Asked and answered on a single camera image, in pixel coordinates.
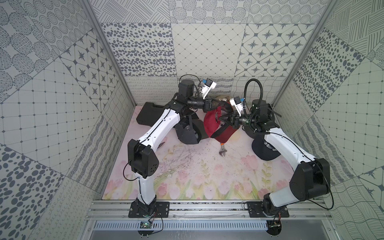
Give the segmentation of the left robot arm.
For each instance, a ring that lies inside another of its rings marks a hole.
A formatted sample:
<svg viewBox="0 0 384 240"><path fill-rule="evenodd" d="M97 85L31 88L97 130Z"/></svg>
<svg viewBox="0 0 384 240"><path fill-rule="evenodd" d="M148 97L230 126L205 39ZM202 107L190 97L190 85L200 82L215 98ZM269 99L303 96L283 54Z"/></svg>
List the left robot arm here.
<svg viewBox="0 0 384 240"><path fill-rule="evenodd" d="M214 100L207 95L217 84L210 79L203 80L203 84L199 90L194 81L181 81L178 92L165 105L154 125L138 140L129 141L128 165L139 186L139 194L131 205L132 218L152 217L158 213L153 176L159 167L156 151L170 130L175 129L178 139L186 145L196 145L208 137L195 110L201 109L206 113L215 108Z"/></svg>

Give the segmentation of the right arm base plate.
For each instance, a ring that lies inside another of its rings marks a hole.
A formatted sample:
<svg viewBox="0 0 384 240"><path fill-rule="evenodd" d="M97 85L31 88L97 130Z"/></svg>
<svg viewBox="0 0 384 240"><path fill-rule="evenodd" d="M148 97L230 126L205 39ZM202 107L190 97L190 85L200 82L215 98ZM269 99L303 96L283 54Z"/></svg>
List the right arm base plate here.
<svg viewBox="0 0 384 240"><path fill-rule="evenodd" d="M244 208L248 211L250 218L288 218L290 216L286 206L275 207L264 201L245 202Z"/></svg>

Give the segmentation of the dark grey baseball cap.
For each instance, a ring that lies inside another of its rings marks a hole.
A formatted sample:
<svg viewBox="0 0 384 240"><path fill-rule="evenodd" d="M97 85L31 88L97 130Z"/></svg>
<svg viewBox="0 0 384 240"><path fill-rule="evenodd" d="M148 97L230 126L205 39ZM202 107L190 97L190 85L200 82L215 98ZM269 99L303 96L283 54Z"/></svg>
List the dark grey baseball cap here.
<svg viewBox="0 0 384 240"><path fill-rule="evenodd" d="M252 139L264 137L269 134L270 129L280 127L276 123L275 114L270 104L261 103L259 107L253 104L250 108L249 122L242 129Z"/></svg>

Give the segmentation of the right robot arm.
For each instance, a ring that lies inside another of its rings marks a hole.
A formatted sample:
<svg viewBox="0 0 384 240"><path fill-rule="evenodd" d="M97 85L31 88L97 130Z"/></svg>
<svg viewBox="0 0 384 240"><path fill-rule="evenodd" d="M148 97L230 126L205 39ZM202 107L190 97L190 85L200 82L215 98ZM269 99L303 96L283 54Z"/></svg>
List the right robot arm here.
<svg viewBox="0 0 384 240"><path fill-rule="evenodd" d="M273 217L287 205L303 202L331 193L330 164L316 158L291 140L276 123L278 115L264 100L254 100L250 113L244 109L245 100L231 103L236 111L218 119L229 126L243 126L254 138L253 151L261 159L271 161L283 156L293 170L288 186L268 193L263 197L262 209L266 216Z"/></svg>

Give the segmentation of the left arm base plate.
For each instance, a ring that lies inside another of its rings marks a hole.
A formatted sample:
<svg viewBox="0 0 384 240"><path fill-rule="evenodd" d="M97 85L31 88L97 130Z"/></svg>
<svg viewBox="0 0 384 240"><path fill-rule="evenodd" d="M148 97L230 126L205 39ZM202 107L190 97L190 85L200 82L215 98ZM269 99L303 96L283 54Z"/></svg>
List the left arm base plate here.
<svg viewBox="0 0 384 240"><path fill-rule="evenodd" d="M129 218L149 218L156 215L156 218L167 218L169 216L170 202L152 202L146 205L136 199L131 203Z"/></svg>

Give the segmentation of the red baseball cap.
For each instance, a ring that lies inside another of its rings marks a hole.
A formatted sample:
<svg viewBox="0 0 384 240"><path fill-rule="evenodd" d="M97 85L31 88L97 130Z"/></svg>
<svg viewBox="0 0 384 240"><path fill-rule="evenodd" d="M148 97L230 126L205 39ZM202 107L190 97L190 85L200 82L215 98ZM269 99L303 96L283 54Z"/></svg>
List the red baseball cap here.
<svg viewBox="0 0 384 240"><path fill-rule="evenodd" d="M237 131L233 127L224 127L220 126L219 117L229 112L224 106L219 106L213 111L208 111L204 117L204 127L208 136L212 139L215 139L219 143L226 143L231 136Z"/></svg>

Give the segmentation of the beige baseball cap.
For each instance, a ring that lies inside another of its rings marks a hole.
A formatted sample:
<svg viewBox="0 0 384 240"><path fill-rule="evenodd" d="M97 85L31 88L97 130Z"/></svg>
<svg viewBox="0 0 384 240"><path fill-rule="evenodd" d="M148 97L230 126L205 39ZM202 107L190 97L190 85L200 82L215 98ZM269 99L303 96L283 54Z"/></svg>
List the beige baseball cap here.
<svg viewBox="0 0 384 240"><path fill-rule="evenodd" d="M227 102L227 103L230 102L230 98L231 98L230 96L225 96L225 95L221 95L221 96L215 97L216 100L224 101L224 102Z"/></svg>

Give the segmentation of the black cap with white logo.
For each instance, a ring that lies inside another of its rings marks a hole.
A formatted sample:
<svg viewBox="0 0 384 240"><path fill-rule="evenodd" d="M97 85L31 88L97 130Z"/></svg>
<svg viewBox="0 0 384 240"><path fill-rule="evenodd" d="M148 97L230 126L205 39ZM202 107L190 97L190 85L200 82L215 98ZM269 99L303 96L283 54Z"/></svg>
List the black cap with white logo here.
<svg viewBox="0 0 384 240"><path fill-rule="evenodd" d="M199 116L197 115L197 111L193 111L190 109L187 109L181 112L180 116L181 116L181 120L188 119L189 117L191 117L192 120L199 119Z"/></svg>

